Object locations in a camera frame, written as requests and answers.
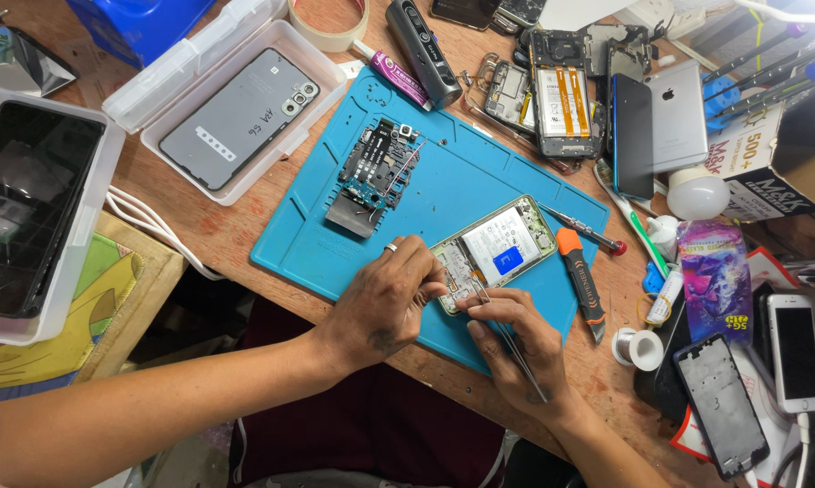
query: colorful package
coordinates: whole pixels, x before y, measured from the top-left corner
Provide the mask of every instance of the colorful package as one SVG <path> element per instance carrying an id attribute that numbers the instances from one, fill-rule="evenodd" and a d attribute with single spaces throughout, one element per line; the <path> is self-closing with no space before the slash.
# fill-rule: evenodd
<path id="1" fill-rule="evenodd" d="M 690 338 L 723 333 L 750 346 L 753 337 L 751 273 L 745 239 L 727 217 L 681 222 L 676 229 L 684 274 Z"/>

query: purple glue tube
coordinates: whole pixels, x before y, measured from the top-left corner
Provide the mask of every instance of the purple glue tube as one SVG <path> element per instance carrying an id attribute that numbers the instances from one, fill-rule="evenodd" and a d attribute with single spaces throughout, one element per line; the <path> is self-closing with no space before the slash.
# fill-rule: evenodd
<path id="1" fill-rule="evenodd" d="M 395 64 L 391 57 L 383 54 L 382 51 L 373 51 L 371 48 L 359 40 L 354 41 L 354 47 L 357 48 L 369 59 L 369 64 L 378 73 L 383 75 L 390 83 L 393 83 L 397 89 L 400 89 L 408 98 L 423 107 L 426 111 L 432 109 L 432 101 L 428 96 L 426 89 L 420 82 L 413 79 L 407 71 Z"/>

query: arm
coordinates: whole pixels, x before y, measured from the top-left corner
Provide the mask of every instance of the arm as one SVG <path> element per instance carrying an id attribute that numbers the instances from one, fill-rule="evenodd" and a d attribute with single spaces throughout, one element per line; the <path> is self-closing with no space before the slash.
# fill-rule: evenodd
<path id="1" fill-rule="evenodd" d="M 416 339 L 423 306 L 445 293 L 422 239 L 393 243 L 297 338 L 0 402 L 0 484 L 89 487 L 188 435 L 385 360 Z"/>
<path id="2" fill-rule="evenodd" d="M 468 332 L 492 371 L 504 398 L 537 418 L 564 447 L 585 483 L 601 486 L 669 486 L 632 447 L 591 409 L 582 395 L 567 384 L 561 334 L 540 316 L 531 295 L 513 288 L 489 288 L 492 303 L 476 296 L 456 305 L 473 319 Z M 537 391 L 507 355 L 498 336 L 480 320 L 511 324 L 521 339 L 522 354 L 546 398 Z"/>

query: solder wire spool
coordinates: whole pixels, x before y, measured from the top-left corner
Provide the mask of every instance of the solder wire spool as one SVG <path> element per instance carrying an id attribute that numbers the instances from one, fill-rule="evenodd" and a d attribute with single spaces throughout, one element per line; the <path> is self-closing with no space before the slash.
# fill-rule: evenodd
<path id="1" fill-rule="evenodd" d="M 661 366 L 663 345 L 652 331 L 635 331 L 630 327 L 618 329 L 612 336 L 612 356 L 624 366 L 636 366 L 652 371 Z"/>

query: cardboard box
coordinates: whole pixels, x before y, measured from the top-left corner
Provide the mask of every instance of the cardboard box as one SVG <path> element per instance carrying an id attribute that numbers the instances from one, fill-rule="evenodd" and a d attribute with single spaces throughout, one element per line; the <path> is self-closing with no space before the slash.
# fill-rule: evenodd
<path id="1" fill-rule="evenodd" d="M 784 109 L 778 103 L 708 135 L 705 167 L 730 189 L 725 216 L 747 222 L 815 212 L 815 146 L 779 138 Z"/>

